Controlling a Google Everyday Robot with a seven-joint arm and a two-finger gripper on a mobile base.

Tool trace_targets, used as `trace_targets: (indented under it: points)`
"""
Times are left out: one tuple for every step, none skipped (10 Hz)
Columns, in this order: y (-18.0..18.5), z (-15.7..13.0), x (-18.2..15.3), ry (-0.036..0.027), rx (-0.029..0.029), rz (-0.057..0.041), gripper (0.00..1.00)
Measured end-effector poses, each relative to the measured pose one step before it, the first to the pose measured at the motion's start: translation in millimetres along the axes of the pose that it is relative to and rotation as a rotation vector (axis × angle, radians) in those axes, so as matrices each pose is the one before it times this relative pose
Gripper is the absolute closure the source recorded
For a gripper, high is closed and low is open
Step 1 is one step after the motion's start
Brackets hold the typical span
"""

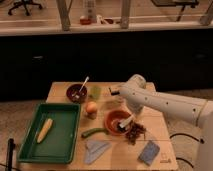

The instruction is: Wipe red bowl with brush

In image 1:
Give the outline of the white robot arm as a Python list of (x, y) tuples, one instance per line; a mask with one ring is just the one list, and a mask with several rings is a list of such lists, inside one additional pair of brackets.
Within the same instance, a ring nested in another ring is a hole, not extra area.
[(144, 88), (145, 83), (141, 75), (135, 74), (121, 85), (119, 93), (128, 108), (136, 112), (147, 106), (201, 128), (194, 171), (213, 171), (213, 100), (149, 91)]

